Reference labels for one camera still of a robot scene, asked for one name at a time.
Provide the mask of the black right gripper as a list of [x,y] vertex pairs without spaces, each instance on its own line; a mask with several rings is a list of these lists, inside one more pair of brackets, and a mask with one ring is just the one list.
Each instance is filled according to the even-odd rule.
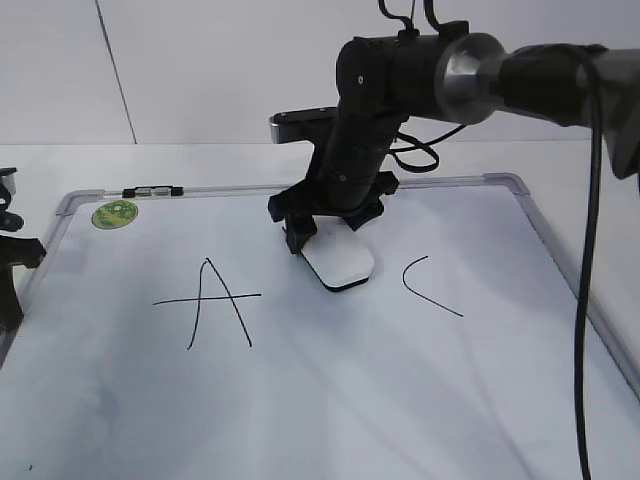
[[291,254],[302,252],[317,233],[312,215],[339,216],[352,231],[384,213],[379,197],[368,195],[399,130],[397,114],[350,114],[336,107],[332,128],[314,146],[304,179],[271,197],[273,221],[285,222]]

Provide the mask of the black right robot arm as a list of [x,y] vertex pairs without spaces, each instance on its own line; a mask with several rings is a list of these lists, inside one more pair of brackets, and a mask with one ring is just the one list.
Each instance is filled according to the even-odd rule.
[[592,128],[616,177],[639,171],[635,49],[542,44],[507,52],[495,37],[451,22],[436,35],[352,39],[339,53],[336,85],[336,106],[271,119],[275,143],[314,147],[304,179],[268,203],[292,253],[315,235],[318,216],[358,229],[381,215],[382,197],[398,185],[383,160],[414,117],[469,126],[503,111]]

